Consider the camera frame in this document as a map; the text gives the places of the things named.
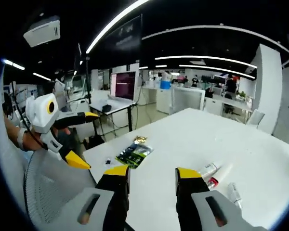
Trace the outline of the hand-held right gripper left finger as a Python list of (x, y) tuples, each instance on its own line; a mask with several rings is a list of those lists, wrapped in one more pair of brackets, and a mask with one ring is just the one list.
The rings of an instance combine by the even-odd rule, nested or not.
[(58, 193), (49, 201), (58, 212), (49, 231), (122, 231), (129, 210), (130, 168), (108, 169), (92, 186), (89, 174), (60, 175)]

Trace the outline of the person's left hand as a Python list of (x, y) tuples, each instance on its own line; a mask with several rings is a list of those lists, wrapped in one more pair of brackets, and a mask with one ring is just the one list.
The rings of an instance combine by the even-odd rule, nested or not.
[(59, 133), (65, 133), (67, 135), (71, 134), (71, 131), (69, 128), (63, 128), (63, 129), (56, 129), (55, 127), (52, 127), (52, 131), (54, 132), (54, 135), (57, 137)]

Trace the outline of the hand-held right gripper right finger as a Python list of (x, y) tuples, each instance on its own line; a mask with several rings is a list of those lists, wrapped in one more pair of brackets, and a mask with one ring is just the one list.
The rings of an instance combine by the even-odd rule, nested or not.
[(241, 210), (220, 192), (211, 191), (202, 176), (176, 168), (176, 211), (182, 231), (264, 231), (242, 217)]

